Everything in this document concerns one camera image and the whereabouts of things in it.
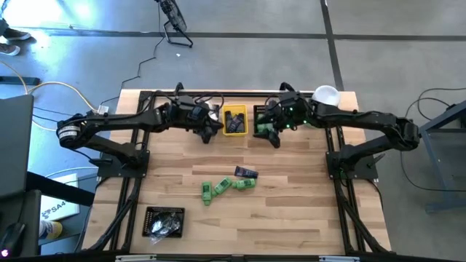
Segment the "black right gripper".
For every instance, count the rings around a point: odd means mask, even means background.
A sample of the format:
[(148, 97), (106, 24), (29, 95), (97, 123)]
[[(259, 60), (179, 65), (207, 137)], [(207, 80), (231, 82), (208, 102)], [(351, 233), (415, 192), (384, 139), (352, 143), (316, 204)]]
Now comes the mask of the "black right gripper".
[[(309, 124), (310, 117), (311, 107), (300, 92), (285, 92), (278, 99), (268, 100), (265, 104), (264, 123), (271, 124), (276, 130), (295, 130), (302, 124)], [(280, 137), (276, 131), (257, 132), (253, 137), (268, 139), (274, 148), (280, 147)]]

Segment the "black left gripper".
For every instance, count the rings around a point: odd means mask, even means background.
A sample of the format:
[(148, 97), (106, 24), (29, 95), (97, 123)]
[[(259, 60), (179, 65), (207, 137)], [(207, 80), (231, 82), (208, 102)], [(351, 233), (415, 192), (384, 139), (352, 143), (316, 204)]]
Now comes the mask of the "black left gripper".
[[(169, 119), (174, 127), (198, 127), (205, 120), (212, 119), (213, 127), (217, 130), (224, 128), (218, 119), (218, 105), (202, 100), (195, 101), (188, 95), (182, 95), (172, 100), (169, 105)], [(211, 127), (205, 127), (200, 131), (203, 143), (209, 143), (214, 131)]]

